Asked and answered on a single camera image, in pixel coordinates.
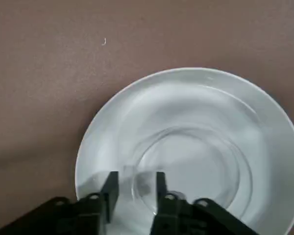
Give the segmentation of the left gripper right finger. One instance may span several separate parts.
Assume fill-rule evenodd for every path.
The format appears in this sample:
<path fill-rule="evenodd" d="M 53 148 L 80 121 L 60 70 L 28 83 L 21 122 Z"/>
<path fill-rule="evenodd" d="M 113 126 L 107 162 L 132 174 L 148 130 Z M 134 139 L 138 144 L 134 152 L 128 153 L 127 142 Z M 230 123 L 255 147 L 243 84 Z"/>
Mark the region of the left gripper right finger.
<path fill-rule="evenodd" d="M 168 191 L 164 172 L 156 173 L 156 192 L 152 235 L 257 235 L 211 199 L 199 198 L 190 204 Z"/>

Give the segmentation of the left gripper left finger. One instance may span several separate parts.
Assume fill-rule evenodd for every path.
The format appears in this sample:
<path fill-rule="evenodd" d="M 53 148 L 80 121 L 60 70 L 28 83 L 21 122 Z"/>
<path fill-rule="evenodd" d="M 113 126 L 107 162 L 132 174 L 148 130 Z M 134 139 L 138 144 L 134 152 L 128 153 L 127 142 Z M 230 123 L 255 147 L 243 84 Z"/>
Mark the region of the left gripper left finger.
<path fill-rule="evenodd" d="M 119 173 L 77 202 L 54 197 L 0 228 L 0 235 L 104 235 L 119 197 Z"/>

